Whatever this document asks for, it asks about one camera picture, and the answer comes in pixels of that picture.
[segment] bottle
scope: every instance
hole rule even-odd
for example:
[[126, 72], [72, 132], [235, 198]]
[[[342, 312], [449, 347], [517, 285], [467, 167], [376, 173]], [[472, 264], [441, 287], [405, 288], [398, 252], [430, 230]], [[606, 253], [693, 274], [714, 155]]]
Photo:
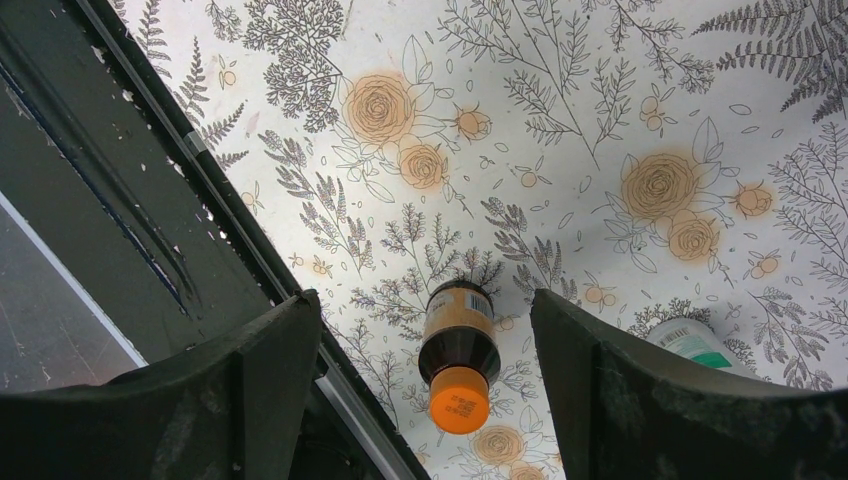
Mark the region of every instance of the bottle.
[[701, 365], [760, 380], [697, 320], [681, 317], [665, 321], [654, 327], [645, 340]]
[[471, 433], [489, 418], [489, 387], [501, 358], [492, 299], [478, 285], [440, 285], [427, 302], [418, 370], [430, 388], [430, 417], [445, 432]]

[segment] black frame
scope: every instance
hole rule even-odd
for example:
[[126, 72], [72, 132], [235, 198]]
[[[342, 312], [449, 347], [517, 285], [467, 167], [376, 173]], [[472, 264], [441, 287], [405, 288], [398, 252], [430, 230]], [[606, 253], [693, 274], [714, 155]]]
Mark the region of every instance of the black frame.
[[[0, 98], [0, 190], [148, 361], [300, 290], [107, 0], [0, 0], [0, 76], [17, 97]], [[317, 367], [427, 478], [326, 327]]]

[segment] green label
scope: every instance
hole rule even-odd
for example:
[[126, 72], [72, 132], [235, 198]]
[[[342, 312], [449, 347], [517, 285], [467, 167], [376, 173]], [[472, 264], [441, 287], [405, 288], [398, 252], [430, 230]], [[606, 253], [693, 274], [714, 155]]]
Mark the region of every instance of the green label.
[[701, 365], [706, 365], [712, 368], [725, 368], [732, 367], [733, 365], [727, 361], [720, 353], [718, 352], [710, 352], [710, 353], [702, 353], [696, 357], [692, 357], [692, 361], [698, 362]]

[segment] white line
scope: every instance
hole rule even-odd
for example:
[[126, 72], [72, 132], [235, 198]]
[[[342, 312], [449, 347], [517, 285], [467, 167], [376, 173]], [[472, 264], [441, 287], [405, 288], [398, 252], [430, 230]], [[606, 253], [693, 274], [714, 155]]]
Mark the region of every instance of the white line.
[[61, 276], [65, 282], [67, 282], [68, 286], [71, 287], [71, 290], [77, 294], [82, 303], [91, 310], [91, 313], [100, 320], [100, 324], [103, 325], [103, 328], [112, 335], [112, 338], [118, 342], [118, 345], [126, 352], [126, 354], [130, 357], [130, 359], [135, 363], [137, 367], [143, 367], [147, 365], [147, 361], [144, 360], [144, 357], [138, 353], [138, 350], [135, 349], [132, 342], [124, 336], [121, 330], [115, 326], [112, 320], [106, 315], [105, 312], [100, 308], [100, 305], [94, 301], [93, 298], [85, 291], [82, 285], [79, 284], [76, 278], [71, 275], [71, 272], [68, 271], [67, 268], [62, 264], [62, 261], [59, 260], [58, 257], [50, 250], [50, 247], [41, 240], [41, 237], [35, 233], [35, 230], [29, 226], [29, 223], [24, 219], [24, 217], [18, 212], [17, 209], [9, 202], [9, 199], [3, 195], [3, 192], [0, 192], [0, 207], [3, 207], [8, 213], [9, 216], [12, 217], [12, 220], [18, 224], [21, 230], [29, 237], [30, 241], [38, 248], [38, 251], [44, 255], [44, 258], [50, 262], [50, 265], [56, 269], [56, 272]]

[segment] table surface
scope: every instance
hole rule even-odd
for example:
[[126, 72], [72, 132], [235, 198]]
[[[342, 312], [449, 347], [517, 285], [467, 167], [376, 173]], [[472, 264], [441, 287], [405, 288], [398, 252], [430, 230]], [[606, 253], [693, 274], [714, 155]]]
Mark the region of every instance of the table surface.
[[[844, 0], [113, 4], [434, 478], [564, 478], [535, 288], [848, 383]], [[457, 276], [503, 359], [469, 436], [417, 372]]]

